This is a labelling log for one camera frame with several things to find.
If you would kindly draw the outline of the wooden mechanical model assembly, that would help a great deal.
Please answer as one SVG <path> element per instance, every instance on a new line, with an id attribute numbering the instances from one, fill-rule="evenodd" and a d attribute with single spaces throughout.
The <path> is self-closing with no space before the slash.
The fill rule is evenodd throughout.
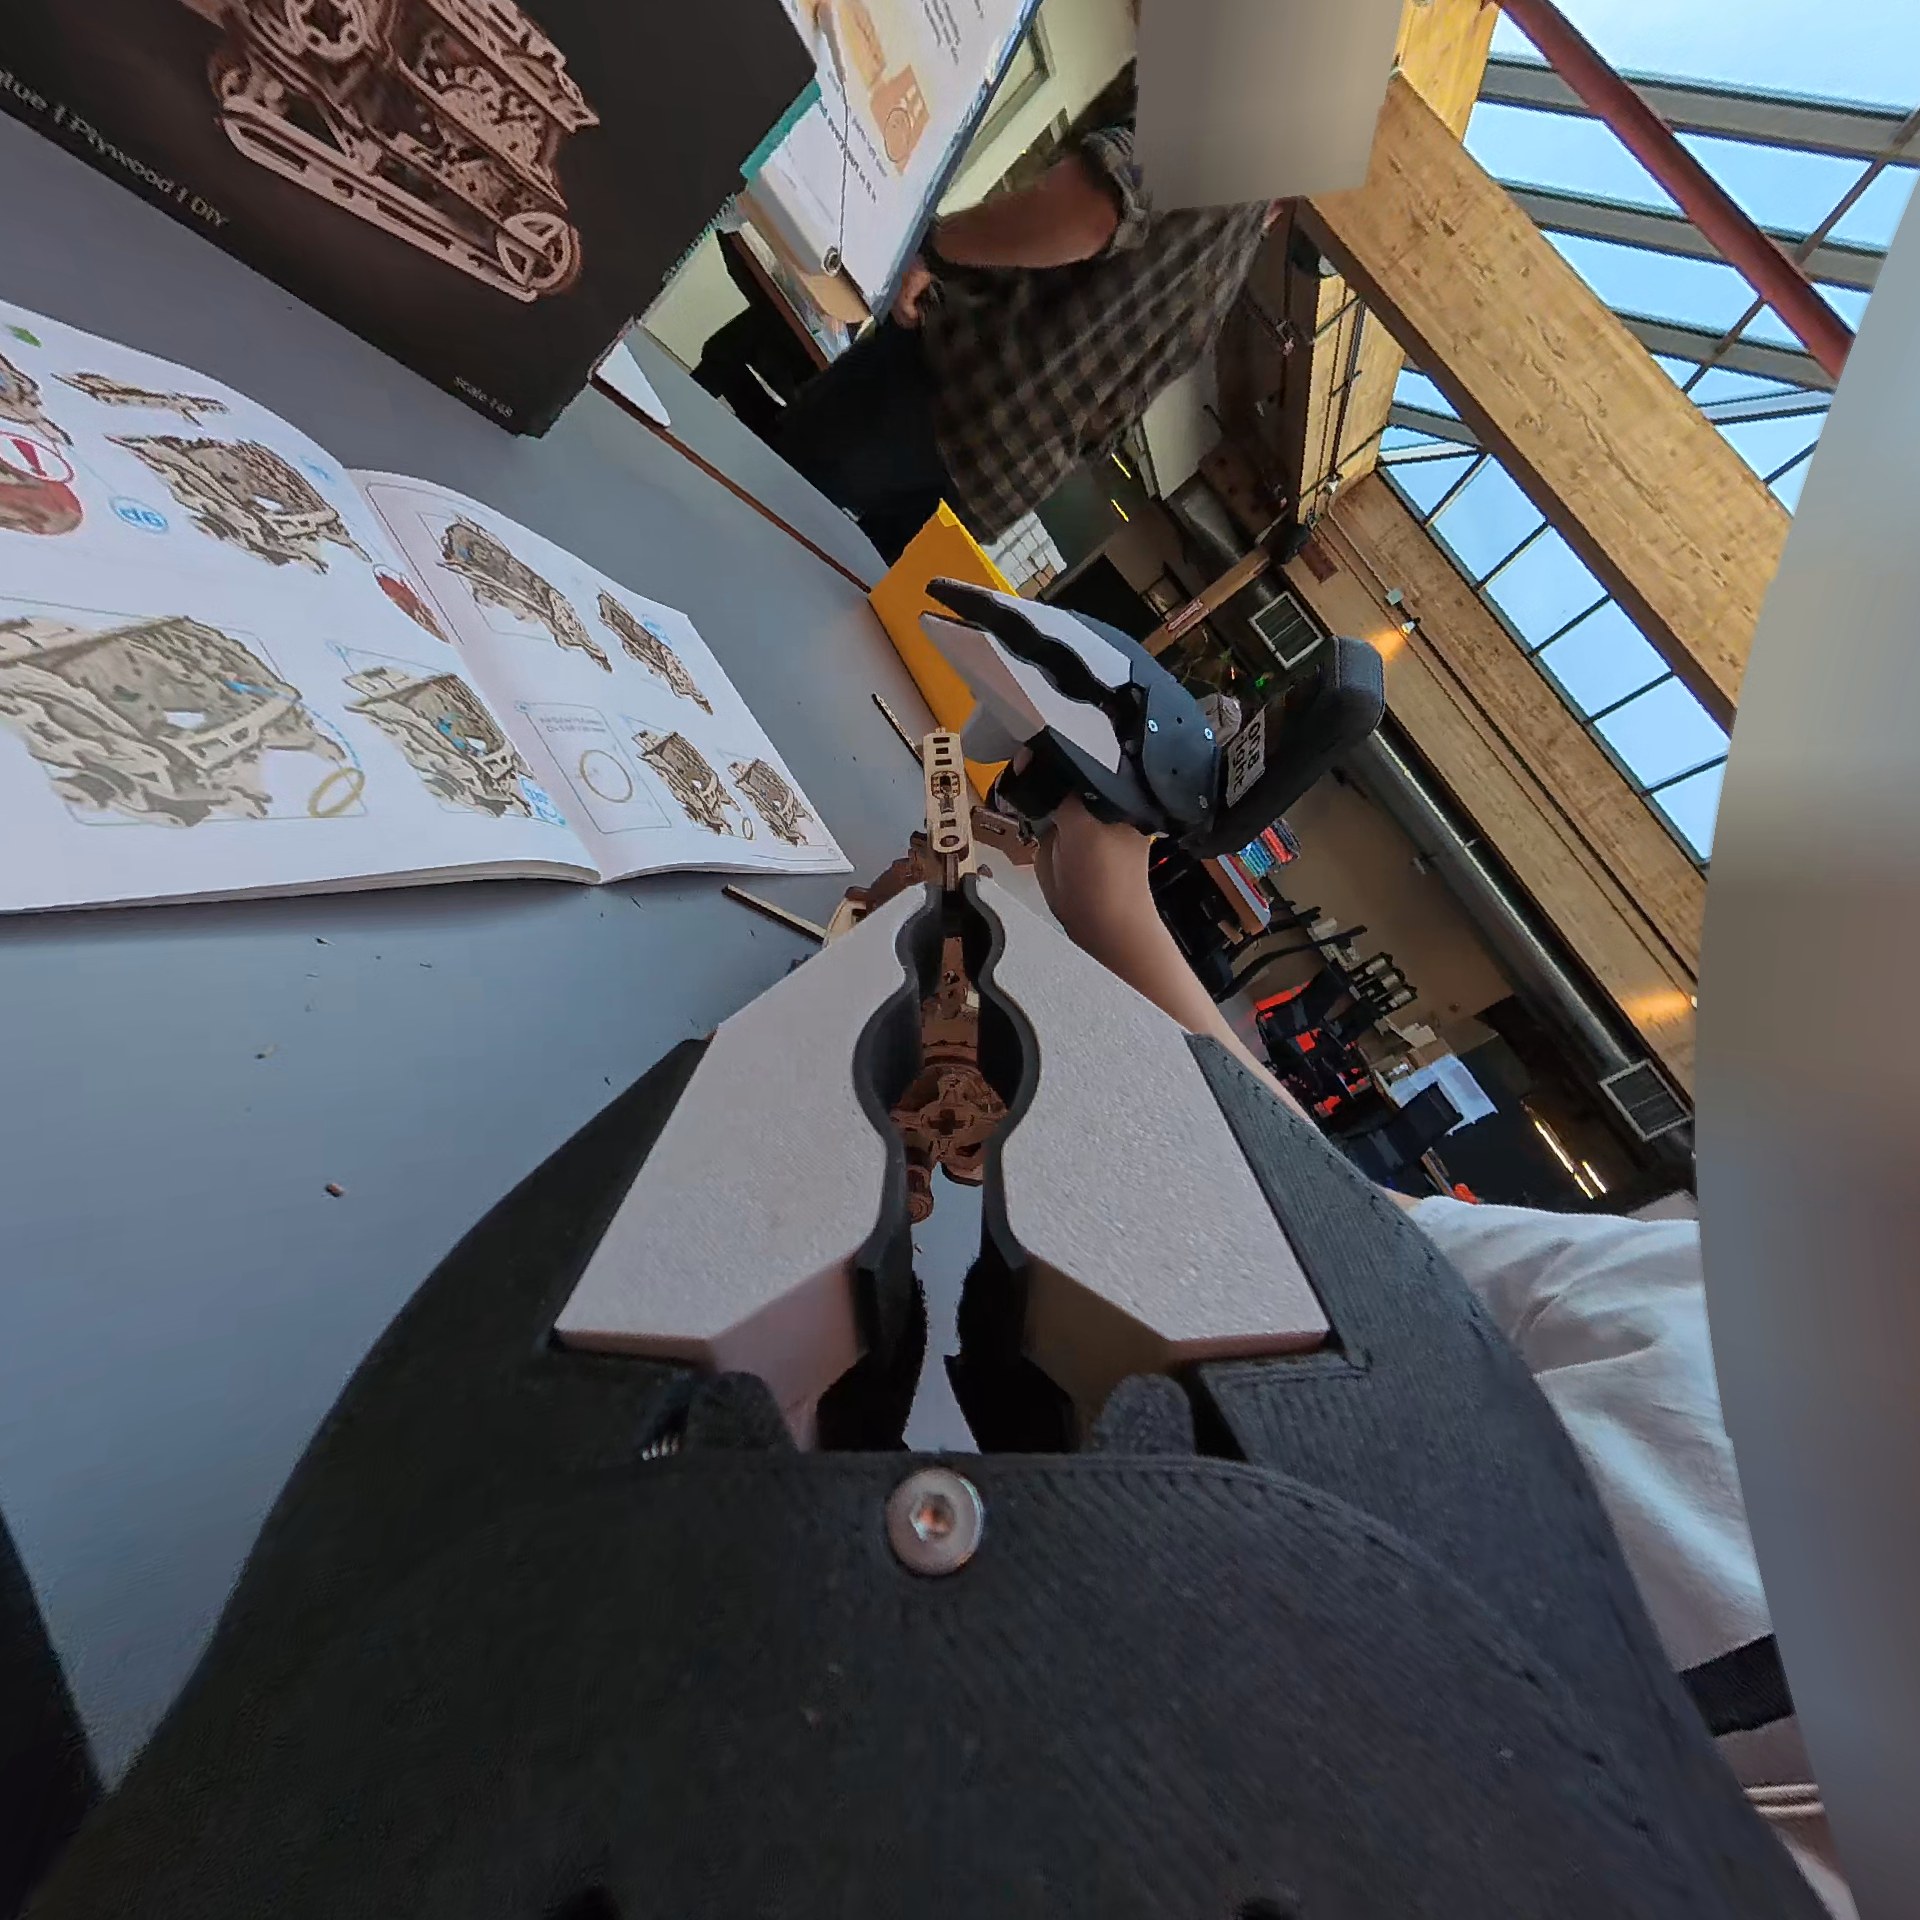
<path id="1" fill-rule="evenodd" d="M 989 804 L 973 804 L 969 817 L 976 870 L 992 877 L 987 856 L 1004 870 L 1032 868 L 1037 856 L 1035 835 L 1017 817 Z M 900 892 L 934 881 L 937 861 L 929 835 L 915 833 L 900 856 L 872 884 L 848 886 L 825 925 L 825 944 L 834 944 L 872 913 Z M 921 1000 L 921 1069 L 892 1108 L 904 1140 L 908 1212 L 920 1227 L 934 1210 L 932 1176 L 942 1170 L 949 1184 L 980 1186 L 985 1150 L 1006 1121 L 1006 1104 L 979 1067 L 979 992 L 965 958 L 965 937 L 953 928 L 944 936 L 942 972 Z"/>

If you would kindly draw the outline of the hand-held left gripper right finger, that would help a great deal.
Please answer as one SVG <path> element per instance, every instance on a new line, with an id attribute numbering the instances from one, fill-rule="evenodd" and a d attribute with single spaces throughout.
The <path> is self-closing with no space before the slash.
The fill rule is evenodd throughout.
<path id="1" fill-rule="evenodd" d="M 1078 1449 L 1131 1377 L 1333 1339 L 1194 1038 L 997 881 L 955 925 L 1001 1121 L 952 1392 L 980 1449 Z"/>

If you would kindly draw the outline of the slim wooden model part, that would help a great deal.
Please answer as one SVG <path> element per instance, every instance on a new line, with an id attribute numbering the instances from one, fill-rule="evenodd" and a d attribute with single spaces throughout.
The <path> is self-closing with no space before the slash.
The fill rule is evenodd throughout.
<path id="1" fill-rule="evenodd" d="M 923 772 L 923 870 L 946 894 L 957 894 L 976 870 L 972 833 L 973 794 L 960 733 L 932 729 L 921 741 Z"/>

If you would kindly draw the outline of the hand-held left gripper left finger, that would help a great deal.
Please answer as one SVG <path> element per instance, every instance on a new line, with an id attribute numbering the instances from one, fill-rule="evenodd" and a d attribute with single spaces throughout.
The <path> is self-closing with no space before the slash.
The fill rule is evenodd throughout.
<path id="1" fill-rule="evenodd" d="M 562 1347 L 754 1377 L 804 1449 L 904 1446 L 929 1322 L 894 1104 L 942 937 L 910 884 L 712 1034 Z"/>

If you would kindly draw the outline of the person's right hand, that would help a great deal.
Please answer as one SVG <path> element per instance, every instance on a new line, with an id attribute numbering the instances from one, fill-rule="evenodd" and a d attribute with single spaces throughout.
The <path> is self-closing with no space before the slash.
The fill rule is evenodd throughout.
<path id="1" fill-rule="evenodd" d="M 1194 974 L 1155 905 L 1148 853 L 1136 827 L 1105 822 L 1067 797 L 1040 835 L 1037 877 L 1067 939 L 1172 1016 Z"/>

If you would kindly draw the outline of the black model kit box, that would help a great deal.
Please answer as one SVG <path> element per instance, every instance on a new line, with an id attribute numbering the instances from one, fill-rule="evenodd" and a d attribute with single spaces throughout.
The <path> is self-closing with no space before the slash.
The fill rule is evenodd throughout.
<path id="1" fill-rule="evenodd" d="M 880 310 L 1035 9 L 6 2 L 5 109 L 538 436 L 724 213 Z"/>

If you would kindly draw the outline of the person's white shirt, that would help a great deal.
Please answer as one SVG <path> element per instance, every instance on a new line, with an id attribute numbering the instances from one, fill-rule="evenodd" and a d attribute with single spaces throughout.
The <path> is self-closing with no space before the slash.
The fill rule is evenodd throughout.
<path id="1" fill-rule="evenodd" d="M 1856 1915 L 1771 1632 L 1721 1419 L 1694 1216 L 1404 1210 L 1582 1454 L 1669 1665 L 1828 1915 Z"/>

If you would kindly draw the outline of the grey desk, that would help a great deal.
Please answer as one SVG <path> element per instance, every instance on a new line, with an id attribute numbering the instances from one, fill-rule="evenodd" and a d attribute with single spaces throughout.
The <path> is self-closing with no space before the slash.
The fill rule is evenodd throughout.
<path id="1" fill-rule="evenodd" d="M 5 296 L 474 496 L 691 616 L 867 877 L 929 710 L 852 521 L 649 339 L 670 434 L 542 440 L 5 122 Z M 112 1784 L 369 1344 L 493 1202 L 808 944 L 718 877 L 472 883 L 5 923 L 5 1513 Z"/>

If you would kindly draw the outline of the yellow box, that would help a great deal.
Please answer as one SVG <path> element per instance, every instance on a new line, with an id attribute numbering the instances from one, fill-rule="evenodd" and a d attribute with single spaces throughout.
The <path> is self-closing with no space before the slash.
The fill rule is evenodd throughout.
<path id="1" fill-rule="evenodd" d="M 921 619 L 929 616 L 946 618 L 952 613 L 937 594 L 939 582 L 994 593 L 1014 589 L 944 501 L 908 542 L 900 560 L 872 589 L 872 609 L 897 646 L 932 723 L 939 729 L 957 733 L 972 718 L 976 694 L 921 627 Z"/>

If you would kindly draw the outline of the grey ventilation duct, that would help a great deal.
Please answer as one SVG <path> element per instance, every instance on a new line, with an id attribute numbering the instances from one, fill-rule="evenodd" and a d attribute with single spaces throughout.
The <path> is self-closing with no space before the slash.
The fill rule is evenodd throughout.
<path id="1" fill-rule="evenodd" d="M 1582 1075 L 1596 1089 L 1602 1073 L 1635 1060 L 1656 1064 L 1644 1036 L 1520 886 L 1502 856 L 1451 803 L 1448 789 L 1416 762 L 1416 753 L 1382 728 L 1342 762 L 1342 772 L 1396 820 L 1427 867 L 1438 870 L 1515 981 L 1520 997 L 1580 1058 Z M 1600 1092 L 1598 1102 L 1609 1121 L 1624 1124 Z M 1657 1142 L 1642 1142 L 1626 1124 L 1624 1132 L 1673 1186 L 1694 1186 L 1694 1130 Z"/>

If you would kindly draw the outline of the open instruction booklet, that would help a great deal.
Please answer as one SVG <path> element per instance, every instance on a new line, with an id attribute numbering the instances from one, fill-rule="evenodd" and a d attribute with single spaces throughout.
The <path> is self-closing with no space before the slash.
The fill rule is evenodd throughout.
<path id="1" fill-rule="evenodd" d="M 2 306 L 2 910 L 851 865 L 685 613 Z"/>

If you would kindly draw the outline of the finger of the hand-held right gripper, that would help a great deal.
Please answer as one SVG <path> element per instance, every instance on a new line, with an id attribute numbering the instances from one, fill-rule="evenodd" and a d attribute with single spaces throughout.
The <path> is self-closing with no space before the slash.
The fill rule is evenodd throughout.
<path id="1" fill-rule="evenodd" d="M 1066 699 L 1035 667 L 1009 659 L 987 634 L 952 616 L 925 616 L 921 627 L 985 714 L 984 729 L 968 723 L 965 741 L 980 736 L 989 745 L 1032 747 L 1042 731 L 1050 731 L 1092 760 L 1097 769 L 1118 772 L 1121 736 L 1102 707 Z"/>
<path id="2" fill-rule="evenodd" d="M 1067 609 L 960 582 L 939 582 L 937 594 L 955 621 L 987 634 L 1074 704 L 1113 707 L 1155 675 L 1155 659 L 1136 640 Z"/>

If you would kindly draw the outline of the black orange office chair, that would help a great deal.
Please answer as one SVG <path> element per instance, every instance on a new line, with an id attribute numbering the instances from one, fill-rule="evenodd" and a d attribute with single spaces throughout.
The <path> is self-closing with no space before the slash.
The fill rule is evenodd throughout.
<path id="1" fill-rule="evenodd" d="M 1368 1044 L 1417 1000 L 1388 950 L 1357 956 L 1352 939 L 1309 939 L 1318 969 L 1296 990 L 1254 1004 L 1254 1038 L 1266 1067 L 1309 1121 L 1353 1116 L 1373 1083 Z"/>

